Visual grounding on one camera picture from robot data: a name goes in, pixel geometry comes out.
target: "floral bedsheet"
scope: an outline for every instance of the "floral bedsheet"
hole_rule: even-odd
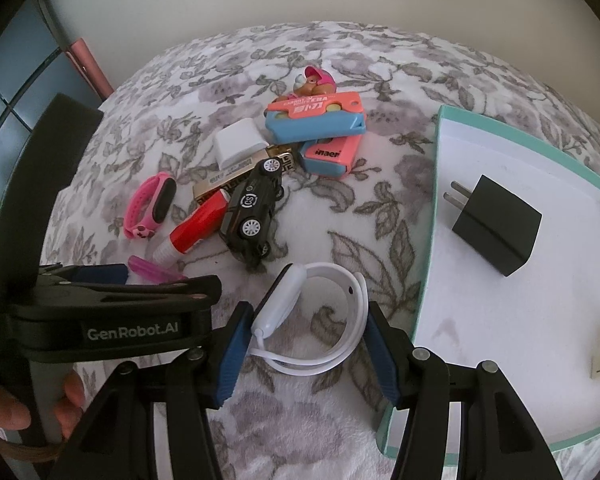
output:
[[[426,34],[357,23],[251,27],[170,48],[102,105],[105,117],[71,186],[58,197],[44,262],[104,264],[148,256],[195,208],[192,185],[217,168],[211,134],[244,117],[264,131],[264,107],[308,64],[331,72],[340,90],[360,93],[368,133],[342,181],[302,171],[283,179],[285,199],[270,229],[272,251],[248,273],[214,236],[178,263],[188,276],[223,284],[214,324],[239,300],[257,304],[289,262],[333,261],[367,280],[391,324],[409,331],[424,273],[431,222],[434,130],[441,104],[520,128],[600,174],[600,126],[557,91],[506,62]],[[166,225],[147,243],[122,234],[139,184],[169,171],[178,191]],[[319,278],[267,344],[315,356],[344,328],[345,304]],[[173,354],[136,359],[143,366]],[[93,398],[118,362],[78,364]],[[342,365],[298,378],[247,358],[233,397],[209,412],[227,480],[389,478],[392,460],[376,447],[384,408],[369,358],[359,347]],[[164,407],[156,409],[160,478],[170,478]],[[600,468],[600,435],[557,452],[567,479]],[[447,468],[445,478],[455,478]]]

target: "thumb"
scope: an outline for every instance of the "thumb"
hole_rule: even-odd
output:
[[[31,424],[27,407],[0,386],[0,428],[23,430]]]

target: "pink hat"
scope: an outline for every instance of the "pink hat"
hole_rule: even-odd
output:
[[[333,85],[333,89],[335,90],[336,82],[334,81],[331,74],[329,72],[327,72],[326,70],[316,68],[315,66],[308,66],[307,68],[304,69],[305,77],[311,77],[312,75],[318,76],[318,78],[319,78],[318,83],[317,83],[318,85],[325,85],[325,84]]]

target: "teal border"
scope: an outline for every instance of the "teal border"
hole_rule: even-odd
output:
[[[584,164],[573,158],[571,155],[562,152],[555,146],[550,145],[548,142],[544,142],[544,140],[538,139],[532,135],[529,135],[521,130],[514,128],[513,126],[509,126],[508,124],[501,123],[496,119],[491,119],[490,117],[485,117],[480,114],[475,114],[473,112],[469,112],[467,110],[463,110],[462,108],[456,108],[453,106],[442,105],[438,110],[438,122],[436,124],[436,165],[434,170],[434,184],[433,184],[433,208],[432,208],[432,219],[436,218],[438,212],[438,155],[440,154],[440,143],[438,142],[440,139],[440,123],[442,119],[449,119],[451,121],[455,121],[456,123],[466,124],[467,126],[473,126],[474,128],[478,128],[479,130],[483,130],[485,132],[489,132],[490,134],[502,137],[503,139],[510,140],[511,142],[515,142],[520,146],[524,146],[530,150],[533,150],[536,153],[539,153],[542,156],[545,156],[549,160],[557,162],[561,166],[565,167],[567,170],[572,171],[577,176],[583,178],[593,186],[597,187],[600,190],[600,176],[587,168]],[[426,263],[426,273],[425,278],[422,283],[422,287],[420,288],[420,297],[418,298],[418,313],[416,315],[416,321],[413,325],[413,331],[411,333],[411,337],[416,333],[418,329],[418,324],[420,322],[420,312],[422,306],[422,299],[424,296],[424,291],[427,288],[427,280],[429,279],[429,270],[431,266],[431,255],[432,255],[432,245],[433,245],[433,225],[431,223],[431,232],[429,235],[429,254],[427,255],[427,263]],[[389,458],[395,459],[398,455],[398,448],[387,446],[387,440],[389,437],[389,426],[391,424],[391,418],[393,413],[393,406],[388,406],[382,416],[382,421],[380,423],[380,427],[378,428],[378,432],[376,433],[376,444],[378,444],[378,449]],[[549,444],[549,449],[551,452],[560,451],[562,449],[566,449],[568,447],[576,446],[576,444],[581,444],[587,440],[590,440],[600,434],[600,426],[595,428],[594,430],[587,431],[585,433],[579,434],[572,438],[568,438],[565,440],[560,440],[558,442],[554,442],[553,444]],[[458,465],[458,454],[457,453],[447,453],[445,455],[445,466],[456,466]]]

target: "black toy car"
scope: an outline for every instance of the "black toy car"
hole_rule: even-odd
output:
[[[276,200],[285,194],[279,158],[261,160],[232,193],[222,218],[220,237],[235,258],[247,267],[258,266],[271,247],[267,242]]]

